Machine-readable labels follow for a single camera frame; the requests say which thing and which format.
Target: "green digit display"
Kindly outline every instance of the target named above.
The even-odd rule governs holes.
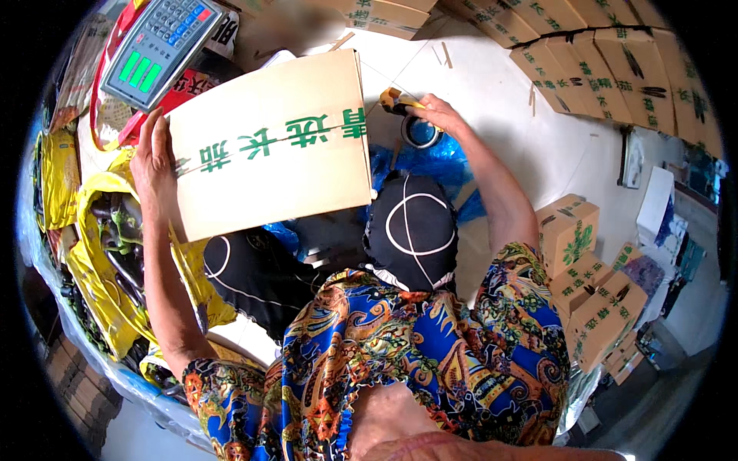
[[[131,81],[128,82],[130,86],[133,86],[136,88],[139,83],[141,83],[141,77],[143,77],[144,73],[146,72],[146,69],[148,69],[148,65],[151,64],[151,59],[149,58],[143,58],[141,60],[141,64],[138,65],[136,68],[136,71],[134,72],[134,76],[131,78]]]
[[[123,80],[124,82],[128,80],[128,76],[131,75],[131,71],[134,69],[134,66],[138,62],[138,58],[141,57],[141,53],[138,51],[134,51],[131,53],[131,57],[128,58],[128,60],[125,62],[125,66],[123,67],[123,70],[120,71],[120,75],[118,75],[118,78]]]
[[[143,79],[143,83],[141,83],[141,88],[139,89],[144,93],[148,93],[148,90],[151,88],[151,84],[154,83],[156,76],[159,75],[159,72],[161,71],[162,67],[159,64],[154,64],[151,67],[151,70],[148,71],[148,74],[146,74],[146,78]]]

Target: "woman's arm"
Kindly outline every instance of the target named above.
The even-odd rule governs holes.
[[[420,103],[425,109],[407,107],[407,111],[443,128],[458,141],[466,154],[487,211],[492,253],[496,254],[510,242],[527,243],[538,249],[536,215],[510,170],[449,103],[433,94],[427,94]]]
[[[172,259],[169,220],[177,212],[176,178],[169,127],[162,110],[141,127],[131,172],[143,214],[144,286],[151,328],[178,380],[195,358],[218,358],[197,325],[185,286]]]

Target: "red bag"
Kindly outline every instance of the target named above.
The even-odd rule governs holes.
[[[109,152],[118,149],[122,145],[138,145],[141,125],[148,118],[147,114],[138,111],[128,120],[128,123],[125,124],[123,130],[118,134],[117,139],[107,144],[103,144],[97,134],[97,115],[102,104],[100,102],[100,94],[103,93],[100,90],[100,80],[102,79],[105,68],[110,65],[116,50],[121,42],[123,42],[125,34],[131,30],[148,2],[149,0],[131,0],[131,3],[125,6],[115,21],[113,29],[110,31],[108,41],[103,49],[103,54],[97,63],[97,70],[92,81],[92,97],[90,99],[90,129],[92,131],[92,140],[98,150]],[[183,102],[211,89],[213,86],[215,85],[208,75],[187,69],[156,107],[164,108],[164,113],[167,114]]]

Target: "scale display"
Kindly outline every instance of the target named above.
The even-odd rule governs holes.
[[[101,89],[151,112],[222,17],[209,0],[152,0],[115,52]]]

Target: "patterned blouse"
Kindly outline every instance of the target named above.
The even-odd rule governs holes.
[[[547,280],[519,243],[497,254],[472,310],[448,291],[409,293],[338,272],[266,372],[196,359],[183,375],[187,398],[221,460],[346,460],[359,389],[397,381],[444,431],[550,444],[569,360]]]

